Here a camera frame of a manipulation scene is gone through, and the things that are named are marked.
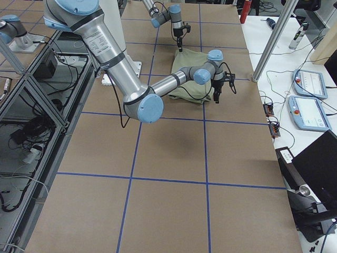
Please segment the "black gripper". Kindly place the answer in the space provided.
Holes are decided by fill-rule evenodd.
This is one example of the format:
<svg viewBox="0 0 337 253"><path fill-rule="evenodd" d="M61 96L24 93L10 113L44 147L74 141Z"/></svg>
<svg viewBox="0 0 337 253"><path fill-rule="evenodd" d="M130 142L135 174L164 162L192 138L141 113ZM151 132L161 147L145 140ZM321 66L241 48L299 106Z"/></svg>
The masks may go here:
<svg viewBox="0 0 337 253"><path fill-rule="evenodd" d="M185 22L173 22L172 31L173 39L177 40L177 47L179 51L182 52L182 38L191 31L191 26Z"/></svg>
<svg viewBox="0 0 337 253"><path fill-rule="evenodd" d="M221 89L225 82L229 83L229 86L232 91L236 91L234 81L235 81L235 74L227 72L225 72L222 77L213 79L212 81L212 87L214 88L213 101L215 103L220 102Z"/></svg>

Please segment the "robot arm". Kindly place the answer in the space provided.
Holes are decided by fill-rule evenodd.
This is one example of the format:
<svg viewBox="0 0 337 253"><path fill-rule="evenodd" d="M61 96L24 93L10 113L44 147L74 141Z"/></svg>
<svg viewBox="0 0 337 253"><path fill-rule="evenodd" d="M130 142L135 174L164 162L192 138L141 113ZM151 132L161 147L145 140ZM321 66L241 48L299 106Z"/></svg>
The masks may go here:
<svg viewBox="0 0 337 253"><path fill-rule="evenodd" d="M171 23L171 37L176 42L179 52L183 52L183 38L191 31L191 26L182 20L181 7L179 4L171 5L168 8L161 2L144 0L154 28Z"/></svg>
<svg viewBox="0 0 337 253"><path fill-rule="evenodd" d="M111 11L102 9L99 1L44 1L45 25L82 38L101 69L122 92L123 110L129 118L143 123L157 121L164 110L162 96L188 81L199 85L210 82L215 102L219 101L224 82L229 82L232 91L236 91L235 74L223 70L220 50L209 51L201 66L182 67L152 86L142 83L131 59L120 48L113 31L106 26L105 13L114 15L116 23L121 24L118 8Z"/></svg>

